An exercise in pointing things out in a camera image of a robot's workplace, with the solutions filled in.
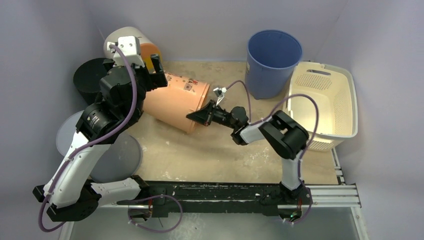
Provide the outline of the orange bucket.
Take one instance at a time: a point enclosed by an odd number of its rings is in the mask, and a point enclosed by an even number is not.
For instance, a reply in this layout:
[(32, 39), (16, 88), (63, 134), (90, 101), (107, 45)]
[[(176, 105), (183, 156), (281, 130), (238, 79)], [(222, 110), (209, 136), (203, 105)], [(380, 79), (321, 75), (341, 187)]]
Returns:
[(205, 104), (210, 84), (193, 78), (165, 73), (168, 85), (146, 93), (145, 113), (188, 134), (196, 123), (187, 115)]

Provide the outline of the black large bucket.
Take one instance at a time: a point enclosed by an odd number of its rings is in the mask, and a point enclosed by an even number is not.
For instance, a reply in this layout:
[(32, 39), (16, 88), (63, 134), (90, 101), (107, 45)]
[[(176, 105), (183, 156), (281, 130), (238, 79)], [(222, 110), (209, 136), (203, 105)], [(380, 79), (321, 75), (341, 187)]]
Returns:
[(100, 92), (99, 82), (107, 74), (103, 65), (105, 59), (88, 60), (74, 72), (73, 84), (88, 105), (95, 102), (96, 96)]

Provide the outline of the grey lavender bucket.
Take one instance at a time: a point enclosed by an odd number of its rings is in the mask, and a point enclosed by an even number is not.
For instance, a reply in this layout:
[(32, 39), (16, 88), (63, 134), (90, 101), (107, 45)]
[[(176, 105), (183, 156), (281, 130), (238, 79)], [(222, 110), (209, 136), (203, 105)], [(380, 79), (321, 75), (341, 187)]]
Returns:
[[(83, 112), (79, 111), (62, 123), (56, 134), (56, 148), (62, 156), (68, 152), (76, 124)], [(142, 163), (142, 147), (130, 134), (123, 132), (101, 156), (90, 173), (96, 183), (122, 181), (136, 174)]]

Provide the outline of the blue bucket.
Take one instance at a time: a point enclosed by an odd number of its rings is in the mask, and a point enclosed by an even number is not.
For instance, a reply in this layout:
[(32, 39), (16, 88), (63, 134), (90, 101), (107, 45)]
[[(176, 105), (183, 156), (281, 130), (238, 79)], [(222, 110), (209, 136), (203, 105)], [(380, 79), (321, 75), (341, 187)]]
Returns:
[(262, 30), (247, 42), (244, 81), (256, 100), (276, 97), (302, 60), (301, 43), (281, 30)]

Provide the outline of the cream laundry basket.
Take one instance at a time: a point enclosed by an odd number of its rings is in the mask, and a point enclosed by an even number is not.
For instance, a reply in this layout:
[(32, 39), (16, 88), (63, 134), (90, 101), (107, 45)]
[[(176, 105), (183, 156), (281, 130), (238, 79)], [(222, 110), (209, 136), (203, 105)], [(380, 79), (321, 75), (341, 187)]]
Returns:
[(299, 62), (285, 94), (291, 98), (282, 110), (310, 133), (316, 121), (315, 107), (310, 100), (297, 95), (308, 95), (316, 102), (319, 121), (310, 150), (327, 152), (357, 135), (357, 96), (348, 70), (330, 64)]

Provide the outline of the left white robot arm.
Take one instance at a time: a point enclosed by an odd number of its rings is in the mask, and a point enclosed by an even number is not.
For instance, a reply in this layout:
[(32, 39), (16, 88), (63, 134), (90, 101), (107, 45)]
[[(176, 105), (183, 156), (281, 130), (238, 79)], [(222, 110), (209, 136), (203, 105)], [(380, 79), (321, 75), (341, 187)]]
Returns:
[(109, 183), (96, 183), (89, 176), (119, 135), (139, 121), (147, 92), (168, 85), (160, 57), (152, 54), (150, 59), (154, 72), (129, 57), (122, 63), (104, 61), (106, 75), (99, 82), (99, 98), (77, 121), (70, 148), (54, 176), (33, 189), (42, 204), (41, 215), (47, 214), (53, 222), (76, 222), (100, 206), (148, 201), (147, 184), (138, 175)]

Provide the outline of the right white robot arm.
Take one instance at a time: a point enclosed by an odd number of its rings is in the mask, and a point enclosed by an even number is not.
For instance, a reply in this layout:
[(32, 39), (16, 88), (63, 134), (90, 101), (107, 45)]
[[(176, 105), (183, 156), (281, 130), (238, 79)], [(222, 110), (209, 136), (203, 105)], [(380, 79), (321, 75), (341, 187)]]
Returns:
[(300, 198), (301, 192), (305, 190), (300, 160), (309, 134), (289, 115), (278, 110), (260, 123), (249, 124), (244, 107), (235, 106), (231, 111), (226, 111), (210, 100), (201, 109), (188, 113), (186, 118), (203, 126), (217, 123), (232, 129), (231, 138), (240, 146), (266, 140), (282, 163), (279, 195), (288, 204)]

